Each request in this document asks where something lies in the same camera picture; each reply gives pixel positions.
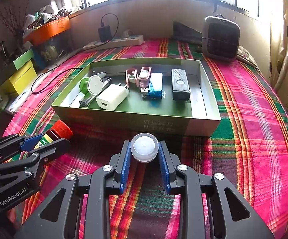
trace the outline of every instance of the bottle label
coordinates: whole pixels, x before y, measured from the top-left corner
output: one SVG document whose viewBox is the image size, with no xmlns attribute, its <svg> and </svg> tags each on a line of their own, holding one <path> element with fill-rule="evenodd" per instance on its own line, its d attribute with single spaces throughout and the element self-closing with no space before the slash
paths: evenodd
<svg viewBox="0 0 288 239">
<path fill-rule="evenodd" d="M 53 142 L 53 140 L 47 134 L 44 134 L 44 136 L 41 138 L 41 140 L 38 142 L 38 144 L 34 147 L 34 149 L 45 146 L 45 145 L 52 143 L 52 142 Z"/>
</svg>

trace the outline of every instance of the orange box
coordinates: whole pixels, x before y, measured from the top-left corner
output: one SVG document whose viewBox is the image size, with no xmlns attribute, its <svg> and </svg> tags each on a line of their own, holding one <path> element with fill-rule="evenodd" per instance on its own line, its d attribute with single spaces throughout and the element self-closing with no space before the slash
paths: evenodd
<svg viewBox="0 0 288 239">
<path fill-rule="evenodd" d="M 63 17 L 32 31 L 23 39 L 23 43 L 30 41 L 33 46 L 38 46 L 48 39 L 70 28 L 71 24 L 69 17 Z"/>
</svg>

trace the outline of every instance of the red bottle cap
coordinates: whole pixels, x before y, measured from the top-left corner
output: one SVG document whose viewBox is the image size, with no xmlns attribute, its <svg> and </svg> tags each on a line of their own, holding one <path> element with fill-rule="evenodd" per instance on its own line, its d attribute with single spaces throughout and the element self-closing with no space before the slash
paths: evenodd
<svg viewBox="0 0 288 239">
<path fill-rule="evenodd" d="M 61 138 L 69 140 L 73 136 L 71 129 L 62 120 L 55 122 L 51 129 Z"/>
</svg>

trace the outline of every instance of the metal bolt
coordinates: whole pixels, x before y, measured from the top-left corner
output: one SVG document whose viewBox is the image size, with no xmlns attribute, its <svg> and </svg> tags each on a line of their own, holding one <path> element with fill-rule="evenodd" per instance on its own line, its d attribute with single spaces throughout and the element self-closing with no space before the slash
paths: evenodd
<svg viewBox="0 0 288 239">
<path fill-rule="evenodd" d="M 109 171 L 111 171 L 112 169 L 113 169 L 113 167 L 110 166 L 109 164 L 103 166 L 103 171 L 105 171 L 105 172 L 109 172 Z"/>
<path fill-rule="evenodd" d="M 66 177 L 65 177 L 68 181 L 72 181 L 75 179 L 75 175 L 73 173 L 69 173 Z"/>
<path fill-rule="evenodd" d="M 224 178 L 224 175 L 222 173 L 218 172 L 218 173 L 215 173 L 215 178 L 217 180 L 222 180 Z"/>
<path fill-rule="evenodd" d="M 180 164 L 177 168 L 181 171 L 186 171 L 188 167 L 185 164 Z"/>
</svg>

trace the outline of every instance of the bed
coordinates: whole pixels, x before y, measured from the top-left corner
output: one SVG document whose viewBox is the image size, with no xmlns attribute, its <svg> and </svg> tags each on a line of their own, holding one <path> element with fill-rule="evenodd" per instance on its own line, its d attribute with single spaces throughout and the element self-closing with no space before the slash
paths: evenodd
<svg viewBox="0 0 288 239">
<path fill-rule="evenodd" d="M 157 137 L 166 140 L 170 152 L 179 155 L 183 164 L 197 172 L 226 175 L 275 238 L 281 238 L 288 230 L 288 114 L 255 67 L 237 60 L 226 63 L 204 58 L 191 44 L 168 39 L 147 40 L 141 46 L 79 53 L 51 73 L 38 89 L 65 69 L 84 67 L 92 61 L 130 57 L 202 60 L 222 118 L 218 128 L 210 138 L 160 134 Z M 78 72 L 67 71 L 43 93 L 31 95 L 4 135 L 33 135 L 50 128 L 58 120 L 51 104 Z M 9 217 L 16 227 L 66 174 L 80 176 L 94 172 L 120 152 L 124 140 L 131 140 L 136 134 L 76 123 L 68 125 L 75 134 L 72 148 L 46 167 L 41 191 L 10 211 Z M 112 239 L 177 238 L 180 196 L 168 196 L 160 176 L 156 162 L 132 161 L 126 192 L 110 197 Z M 207 208 L 204 216 L 208 227 Z M 79 237 L 83 238 L 83 222 Z"/>
</svg>

